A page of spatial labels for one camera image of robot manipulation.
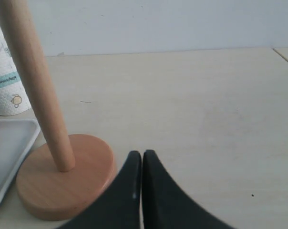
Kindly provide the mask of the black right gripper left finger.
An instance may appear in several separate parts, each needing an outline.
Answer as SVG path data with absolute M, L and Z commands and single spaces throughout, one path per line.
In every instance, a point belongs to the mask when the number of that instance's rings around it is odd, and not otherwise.
M 60 229 L 139 229 L 142 158 L 131 151 L 110 186 Z

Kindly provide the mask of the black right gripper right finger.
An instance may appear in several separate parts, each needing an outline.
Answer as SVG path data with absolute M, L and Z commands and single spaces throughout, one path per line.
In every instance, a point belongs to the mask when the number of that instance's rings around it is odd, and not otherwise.
M 143 155 L 142 213 L 146 229 L 232 228 L 191 199 L 151 149 Z

